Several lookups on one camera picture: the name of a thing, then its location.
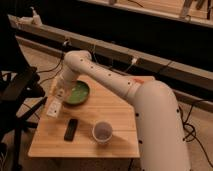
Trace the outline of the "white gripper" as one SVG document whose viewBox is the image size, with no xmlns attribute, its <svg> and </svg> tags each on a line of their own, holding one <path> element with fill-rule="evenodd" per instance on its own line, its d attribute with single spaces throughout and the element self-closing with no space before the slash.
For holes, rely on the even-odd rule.
<svg viewBox="0 0 213 171">
<path fill-rule="evenodd" d="M 65 98 L 65 92 L 70 91 L 76 84 L 78 74 L 75 72 L 62 72 L 56 81 L 55 96 L 59 99 Z"/>
</svg>

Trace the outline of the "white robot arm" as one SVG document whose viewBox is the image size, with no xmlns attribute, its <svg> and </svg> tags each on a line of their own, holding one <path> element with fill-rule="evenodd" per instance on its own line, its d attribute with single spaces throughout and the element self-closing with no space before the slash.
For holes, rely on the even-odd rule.
<svg viewBox="0 0 213 171">
<path fill-rule="evenodd" d="M 86 50 L 66 53 L 63 63 L 60 88 L 69 90 L 85 74 L 134 108 L 142 171 L 191 171 L 179 105 L 167 84 L 140 83 L 112 72 L 94 63 Z"/>
</svg>

